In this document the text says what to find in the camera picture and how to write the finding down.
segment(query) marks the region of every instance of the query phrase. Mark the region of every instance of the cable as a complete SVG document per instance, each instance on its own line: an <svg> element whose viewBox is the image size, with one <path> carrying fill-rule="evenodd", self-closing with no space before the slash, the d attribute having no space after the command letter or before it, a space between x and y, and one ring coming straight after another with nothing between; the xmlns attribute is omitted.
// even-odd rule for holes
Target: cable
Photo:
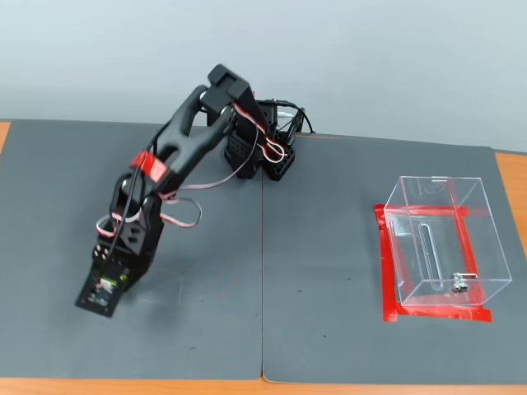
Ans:
<svg viewBox="0 0 527 395"><path fill-rule="evenodd" d="M215 187L219 187L220 185L226 183L227 181L229 181L232 177L234 177L236 175L236 173L238 173L238 171L240 171L240 169L242 167L245 166L245 164L249 161L250 157L253 155L253 152L254 152L254 149L256 147L256 143L258 142L258 129L256 128L256 136L254 138L254 143L253 143L253 146L250 150L250 153L249 153L249 156L247 156L247 158L244 160L244 162L240 165L240 167L238 167L238 169L236 169L231 175L229 175L228 177L225 177L224 179L221 179L215 183L209 183L209 184L195 184L195 185L182 185L181 187L179 187L178 189L176 189L175 191L172 191L172 192L168 192L168 193L165 193L165 194L160 194L159 197L161 199L163 199L163 201L167 201L168 199L171 199L172 197L174 197L178 192L181 192L181 191L191 191L191 190L197 190L197 189L211 189L211 188L215 188Z"/></svg>
<svg viewBox="0 0 527 395"><path fill-rule="evenodd" d="M147 148L145 149L145 151L150 151L150 149L152 148L152 153L154 155L157 153L157 138L159 138L159 136L163 133L163 131L165 131L165 129L168 127L168 125L170 125L170 120L168 122L166 122L163 126L160 127L160 129L156 132L154 137L148 143ZM126 203L124 204L123 216L125 216L125 217L128 214L128 209L130 208L130 204L132 203L133 191L135 189L135 183L138 180L139 170L141 169L141 167L142 167L142 164L140 164L138 167L136 167L134 172L133 172L132 184L130 185L130 189L128 191L128 198L126 199ZM102 268L100 269L101 273L105 270L106 264L110 261L110 258L111 258L112 254L115 251L115 246L117 245L117 240L119 240L119 237L120 237L121 233L123 232L124 223L127 221L127 219L125 219L124 221L118 221L117 230L115 231L115 234L113 236L114 239L112 240L112 244L110 245L110 248L108 249L108 253L106 254L106 259L104 260L104 262L102 264Z"/></svg>
<svg viewBox="0 0 527 395"><path fill-rule="evenodd" d="M136 167L135 171L133 172L132 185L130 186L130 191L128 192L128 198L126 199L126 203L124 204L124 210L123 210L124 216L126 216L126 214L128 213L128 209L130 208L130 203L132 202L133 190L135 189L135 182L138 180L139 170L141 169L141 166L142 164ZM115 245L117 245L117 240L119 240L119 236L123 232L123 227L124 227L125 222L126 222L126 217L124 221L119 221L119 226L117 227L117 230L115 231L114 239L112 240L112 244L110 245L110 248L108 249L108 253L106 254L106 259L102 265L102 268L100 269L101 273L104 271L106 264L110 261L110 257L115 251Z"/></svg>
<svg viewBox="0 0 527 395"><path fill-rule="evenodd" d="M237 105L236 103L233 103L232 104L234 109L236 110L236 112L242 116L243 118L249 120L251 123L253 123L257 129L259 129L260 131L262 131L262 133L264 134L265 136L265 139L267 141L266 143L266 146L269 146L273 151L275 151L278 155L280 155L280 159L278 161L276 160L273 160L271 159L267 152L265 151L265 148L263 146L260 146L259 147L262 149L262 152L263 152L263 156L265 156L265 159L267 159L269 162L271 163L279 163L283 160L283 158L286 157L286 152L285 150L283 149L283 147L278 144L277 142L274 142L273 140L271 140L268 136L267 136L267 130L266 128L264 128L263 126L261 126L258 122L256 122L256 120L250 116L249 113L245 112L239 105ZM275 148L273 148L272 146L277 146L281 152L278 152Z"/></svg>
<svg viewBox="0 0 527 395"><path fill-rule="evenodd" d="M300 114L302 114L302 116L305 118L305 121L307 122L307 126L309 126L310 128L310 133L315 133L315 131L313 130L313 127L311 126L310 119L307 117L307 115L305 115L305 111L303 109L301 109L300 107L298 107L296 104L292 103L291 101L275 100L274 102L281 107L291 107L292 109L295 109Z"/></svg>
<svg viewBox="0 0 527 395"><path fill-rule="evenodd" d="M201 208L199 203L196 202L191 197L173 197L171 199L166 199L165 200L166 204L176 204L176 203L181 203L181 202L192 203L194 205L194 207L196 207L198 209L199 215L198 215L198 219L196 221L190 222L190 223L182 222L182 221L179 221L179 220L175 219L173 216L168 216L168 215L166 215L164 213L161 213L159 215L159 217L163 221L170 222L172 225L179 226L180 228L194 228L201 221L201 217L203 216L203 209Z"/></svg>

